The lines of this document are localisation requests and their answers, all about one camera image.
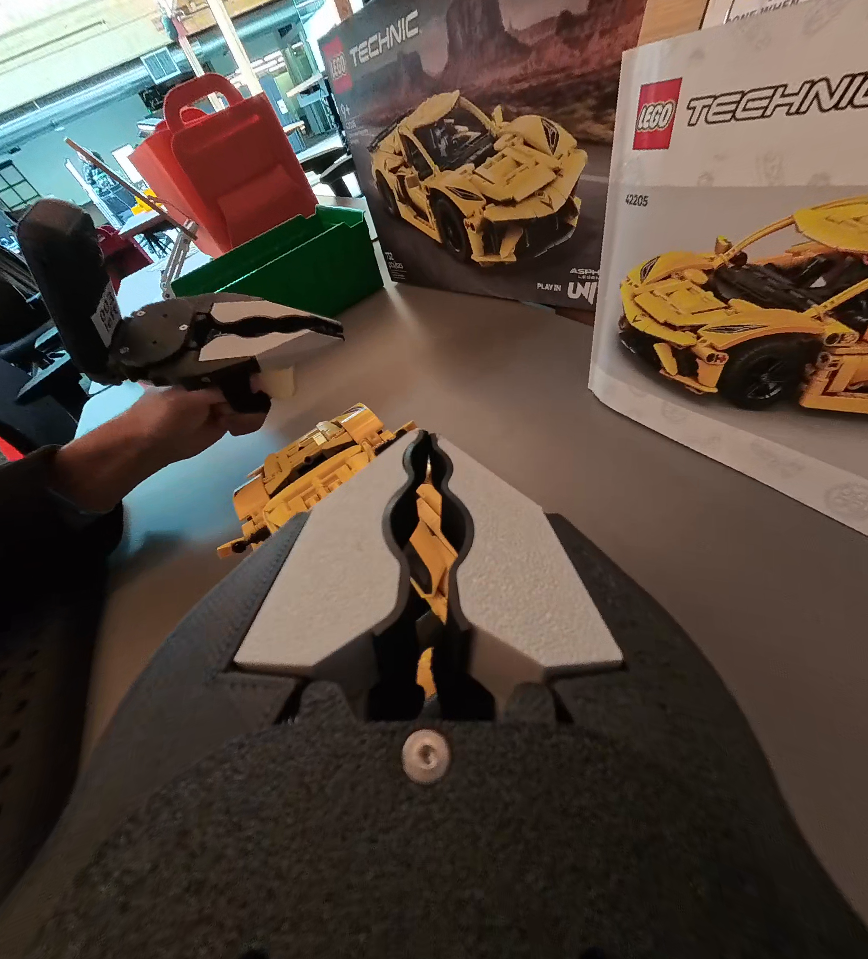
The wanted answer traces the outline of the person's left hand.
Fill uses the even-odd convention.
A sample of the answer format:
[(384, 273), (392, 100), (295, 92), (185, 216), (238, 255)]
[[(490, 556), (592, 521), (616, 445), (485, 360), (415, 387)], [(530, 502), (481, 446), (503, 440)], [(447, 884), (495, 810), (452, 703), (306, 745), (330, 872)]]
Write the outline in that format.
[(258, 431), (267, 415), (236, 412), (216, 389), (144, 387), (121, 419), (132, 447), (163, 468), (199, 455), (227, 435)]

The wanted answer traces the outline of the white car instruction booklet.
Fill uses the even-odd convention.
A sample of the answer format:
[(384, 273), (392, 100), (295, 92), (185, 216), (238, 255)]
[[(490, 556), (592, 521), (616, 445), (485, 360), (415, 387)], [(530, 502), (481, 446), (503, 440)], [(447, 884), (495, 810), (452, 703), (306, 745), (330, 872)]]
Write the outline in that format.
[(589, 387), (868, 537), (868, 2), (625, 54)]

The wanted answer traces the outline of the person's left forearm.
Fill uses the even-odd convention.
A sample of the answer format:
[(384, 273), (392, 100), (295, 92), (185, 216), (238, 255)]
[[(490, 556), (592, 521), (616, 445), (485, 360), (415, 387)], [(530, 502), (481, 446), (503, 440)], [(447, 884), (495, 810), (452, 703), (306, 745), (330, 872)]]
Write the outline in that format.
[(60, 625), (100, 582), (123, 499), (157, 472), (164, 391), (65, 446), (0, 466), (0, 642)]

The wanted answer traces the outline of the red plastic tote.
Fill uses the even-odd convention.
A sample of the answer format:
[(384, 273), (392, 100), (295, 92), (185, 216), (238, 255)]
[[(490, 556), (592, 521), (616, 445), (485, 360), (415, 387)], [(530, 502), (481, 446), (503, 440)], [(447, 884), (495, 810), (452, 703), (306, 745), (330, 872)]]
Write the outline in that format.
[(212, 257), (316, 211), (272, 103), (218, 74), (167, 92), (164, 120), (132, 162), (175, 220), (197, 224), (195, 244)]

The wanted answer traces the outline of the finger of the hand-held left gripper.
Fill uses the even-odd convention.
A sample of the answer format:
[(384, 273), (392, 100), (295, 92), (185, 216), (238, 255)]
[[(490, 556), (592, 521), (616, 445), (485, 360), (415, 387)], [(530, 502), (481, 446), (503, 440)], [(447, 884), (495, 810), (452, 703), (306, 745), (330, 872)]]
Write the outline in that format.
[(270, 335), (311, 332), (344, 335), (336, 319), (245, 294), (206, 294), (193, 297), (194, 335)]
[(344, 342), (342, 328), (328, 330), (298, 329), (291, 332), (270, 331), (249, 337), (243, 333), (221, 333), (200, 350), (200, 373), (258, 361), (261, 367), (285, 368), (301, 357)]

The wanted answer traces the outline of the grey desk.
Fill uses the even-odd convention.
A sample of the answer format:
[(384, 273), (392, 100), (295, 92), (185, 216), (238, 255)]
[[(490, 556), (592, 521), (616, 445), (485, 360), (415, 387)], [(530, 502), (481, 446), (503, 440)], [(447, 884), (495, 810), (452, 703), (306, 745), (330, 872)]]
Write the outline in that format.
[(126, 500), (92, 664), (86, 761), (178, 621), (230, 569), (232, 493), (269, 451), (364, 402), (444, 434), (566, 517), (656, 599), (752, 725), (800, 828), (868, 923), (868, 538), (638, 425), (587, 389), (593, 329), (540, 308), (387, 285), (296, 394)]

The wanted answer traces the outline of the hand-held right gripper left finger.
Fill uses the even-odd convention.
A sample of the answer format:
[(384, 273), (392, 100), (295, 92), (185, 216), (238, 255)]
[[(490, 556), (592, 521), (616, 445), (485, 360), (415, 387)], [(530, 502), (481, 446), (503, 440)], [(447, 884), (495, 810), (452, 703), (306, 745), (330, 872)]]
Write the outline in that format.
[(418, 522), (432, 438), (410, 431), (299, 516), (234, 665), (336, 683), (366, 709), (423, 706), (404, 546)]

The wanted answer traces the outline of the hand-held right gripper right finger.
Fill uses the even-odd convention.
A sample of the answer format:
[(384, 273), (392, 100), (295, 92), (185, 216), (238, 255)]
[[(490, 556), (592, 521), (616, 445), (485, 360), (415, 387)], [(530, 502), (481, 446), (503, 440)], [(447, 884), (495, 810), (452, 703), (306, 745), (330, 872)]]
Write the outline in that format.
[(432, 655), (440, 712), (492, 720), (515, 690), (623, 666), (543, 509), (449, 440), (430, 438), (441, 528), (457, 549)]

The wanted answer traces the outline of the green plastic bin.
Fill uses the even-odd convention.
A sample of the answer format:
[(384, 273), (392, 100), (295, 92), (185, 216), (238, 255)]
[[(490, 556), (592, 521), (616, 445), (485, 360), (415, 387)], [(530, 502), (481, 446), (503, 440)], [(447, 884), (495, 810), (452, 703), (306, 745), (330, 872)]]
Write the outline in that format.
[(383, 288), (365, 214), (316, 207), (176, 279), (176, 296), (247, 294), (329, 318)]

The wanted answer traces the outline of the yellow toy brick car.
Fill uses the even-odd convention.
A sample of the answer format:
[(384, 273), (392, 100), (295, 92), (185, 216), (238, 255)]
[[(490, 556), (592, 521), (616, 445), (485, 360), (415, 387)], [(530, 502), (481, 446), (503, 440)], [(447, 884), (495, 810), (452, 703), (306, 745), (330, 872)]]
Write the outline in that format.
[[(389, 430), (361, 403), (318, 422), (296, 441), (267, 456), (235, 490), (233, 505), (241, 534), (220, 545), (217, 555), (226, 559), (257, 549), (288, 520), (311, 510), (416, 427), (409, 421)], [(441, 528), (441, 494), (433, 482), (431, 467), (417, 490), (417, 510), (417, 525), (404, 554), (412, 588), (424, 604), (417, 619), (427, 627), (433, 626), (432, 617), (445, 624), (448, 573), (457, 558), (456, 548)]]

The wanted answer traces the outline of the dark car set box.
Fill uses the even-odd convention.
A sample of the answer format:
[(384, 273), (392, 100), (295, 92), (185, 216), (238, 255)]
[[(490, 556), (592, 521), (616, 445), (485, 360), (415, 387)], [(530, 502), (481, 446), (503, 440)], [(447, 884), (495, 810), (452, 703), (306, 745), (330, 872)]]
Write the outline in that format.
[(319, 40), (392, 281), (592, 311), (645, 1), (376, 1)]

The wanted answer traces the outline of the black perforated chair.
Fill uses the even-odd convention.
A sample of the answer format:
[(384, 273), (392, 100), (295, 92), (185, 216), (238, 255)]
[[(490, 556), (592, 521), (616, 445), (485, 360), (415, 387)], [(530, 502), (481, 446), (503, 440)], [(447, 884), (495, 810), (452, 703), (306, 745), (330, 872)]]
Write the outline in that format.
[(68, 801), (94, 646), (58, 634), (0, 638), (0, 907)]

